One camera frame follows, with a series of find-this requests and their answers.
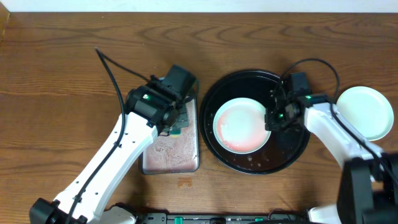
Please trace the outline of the mint plate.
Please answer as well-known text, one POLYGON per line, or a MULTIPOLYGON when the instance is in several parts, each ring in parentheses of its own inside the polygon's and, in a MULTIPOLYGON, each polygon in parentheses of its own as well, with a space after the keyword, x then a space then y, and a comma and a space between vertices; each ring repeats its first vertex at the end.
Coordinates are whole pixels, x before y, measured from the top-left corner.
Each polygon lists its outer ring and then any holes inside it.
POLYGON ((366 86, 345 90, 337 101, 338 111, 364 137, 377 141, 386 136, 394 124, 394 111, 387 98, 366 86))
POLYGON ((271 132, 265 129, 266 108, 250 98, 235 98, 224 103, 213 119, 215 139, 223 149, 249 154, 266 144, 271 132))

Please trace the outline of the green yellow sponge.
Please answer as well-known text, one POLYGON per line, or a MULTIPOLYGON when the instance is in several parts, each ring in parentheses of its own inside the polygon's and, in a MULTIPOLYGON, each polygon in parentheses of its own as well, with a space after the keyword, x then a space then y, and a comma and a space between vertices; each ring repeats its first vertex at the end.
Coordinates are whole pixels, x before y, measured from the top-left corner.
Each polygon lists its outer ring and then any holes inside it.
POLYGON ((170 136, 179 136, 181 134, 181 129, 171 129, 169 131, 170 136))

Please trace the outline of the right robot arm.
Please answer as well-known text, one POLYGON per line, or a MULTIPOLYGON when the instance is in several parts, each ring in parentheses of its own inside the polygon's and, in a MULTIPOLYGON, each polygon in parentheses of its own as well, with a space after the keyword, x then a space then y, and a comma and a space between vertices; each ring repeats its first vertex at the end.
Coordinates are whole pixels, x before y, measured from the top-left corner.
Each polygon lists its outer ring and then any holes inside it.
POLYGON ((314 134, 343 170, 334 205, 308 211, 312 223, 397 223, 397 155, 369 142, 326 95, 275 99, 266 130, 301 125, 314 134))

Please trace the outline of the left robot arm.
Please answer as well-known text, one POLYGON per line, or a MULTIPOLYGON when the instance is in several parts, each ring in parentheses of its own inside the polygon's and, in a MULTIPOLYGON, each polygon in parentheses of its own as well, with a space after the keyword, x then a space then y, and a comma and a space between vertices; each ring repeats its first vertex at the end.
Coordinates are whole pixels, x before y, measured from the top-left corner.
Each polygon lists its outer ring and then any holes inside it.
POLYGON ((195 96, 171 86, 140 86, 129 92, 107 140, 78 177, 53 202, 39 198, 29 211, 31 223, 136 223, 128 209, 105 209, 137 158, 171 128, 195 96))

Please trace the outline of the black round tray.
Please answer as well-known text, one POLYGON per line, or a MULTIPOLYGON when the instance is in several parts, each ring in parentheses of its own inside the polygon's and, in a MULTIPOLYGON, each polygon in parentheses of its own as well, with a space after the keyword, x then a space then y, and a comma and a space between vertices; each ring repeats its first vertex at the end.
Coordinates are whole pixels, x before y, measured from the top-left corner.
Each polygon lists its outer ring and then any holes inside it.
POLYGON ((301 126, 272 132, 269 140, 255 152, 235 154, 216 140, 216 111, 227 101, 250 98, 266 108, 274 106, 270 91, 279 76, 266 70, 240 70, 218 80, 206 93, 199 113, 202 138, 211 153, 224 165, 246 174, 271 174, 285 169, 305 150, 310 133, 301 126))

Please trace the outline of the black rectangular soapy tray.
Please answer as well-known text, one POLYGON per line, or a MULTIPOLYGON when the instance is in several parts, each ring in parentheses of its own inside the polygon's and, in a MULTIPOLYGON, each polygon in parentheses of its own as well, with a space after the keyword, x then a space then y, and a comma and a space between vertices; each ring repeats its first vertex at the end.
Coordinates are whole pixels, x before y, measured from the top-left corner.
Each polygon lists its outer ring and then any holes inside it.
POLYGON ((199 146, 196 97, 186 102, 189 126, 179 136, 170 136, 170 128, 151 144, 139 158, 139 168, 145 175, 194 172, 199 168, 199 146))

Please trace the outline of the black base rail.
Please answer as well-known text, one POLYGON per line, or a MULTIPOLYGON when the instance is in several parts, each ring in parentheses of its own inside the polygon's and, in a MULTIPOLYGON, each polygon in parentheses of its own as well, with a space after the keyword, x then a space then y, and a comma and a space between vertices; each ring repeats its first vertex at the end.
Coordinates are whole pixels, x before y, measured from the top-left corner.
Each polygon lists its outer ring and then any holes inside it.
POLYGON ((122 203, 103 213, 101 223, 137 224, 247 224, 247 223, 309 223, 305 214, 273 210, 269 214, 175 214, 167 212, 139 213, 122 203))

